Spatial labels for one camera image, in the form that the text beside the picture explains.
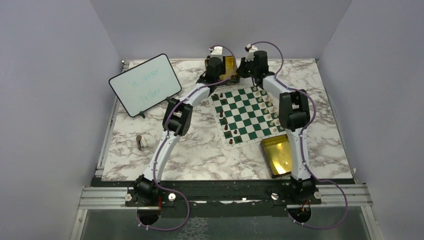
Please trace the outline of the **tin with dark pieces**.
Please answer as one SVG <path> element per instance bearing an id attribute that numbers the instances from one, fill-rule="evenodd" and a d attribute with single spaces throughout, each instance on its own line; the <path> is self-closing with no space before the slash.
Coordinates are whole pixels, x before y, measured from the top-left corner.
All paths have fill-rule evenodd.
<path id="1" fill-rule="evenodd" d="M 224 86 L 230 84 L 238 84 L 240 82 L 240 76 L 236 73 L 237 68 L 236 60 L 233 56 L 225 57 L 226 73 L 220 76 L 220 81 L 216 86 Z"/>

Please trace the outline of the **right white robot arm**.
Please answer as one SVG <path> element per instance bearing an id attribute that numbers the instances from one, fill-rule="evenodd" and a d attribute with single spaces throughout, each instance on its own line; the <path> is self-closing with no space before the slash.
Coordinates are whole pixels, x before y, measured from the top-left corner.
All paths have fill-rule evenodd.
<path id="1" fill-rule="evenodd" d="M 288 196 L 292 202 L 300 204 L 316 191 L 307 150 L 307 127 L 311 120 L 309 99 L 304 90 L 286 86 L 269 70 L 266 51 L 253 47 L 246 51 L 236 72 L 242 78 L 251 77 L 257 87 L 279 100 L 278 119 L 288 137 L 292 159 Z"/>

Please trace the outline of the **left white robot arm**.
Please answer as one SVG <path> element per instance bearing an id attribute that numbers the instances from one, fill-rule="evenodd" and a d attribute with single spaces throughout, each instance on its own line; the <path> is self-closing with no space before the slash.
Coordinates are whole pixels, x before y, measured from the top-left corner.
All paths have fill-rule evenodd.
<path id="1" fill-rule="evenodd" d="M 229 56 L 210 56 L 205 72 L 196 81 L 194 88 L 181 99 L 171 98 L 162 121 L 163 132 L 159 144 L 144 170 L 133 185 L 133 193 L 144 205 L 152 205 L 157 200 L 158 188 L 165 165 L 176 144 L 187 134 L 193 108 L 208 98 L 222 83 L 221 76 L 226 74 Z"/>

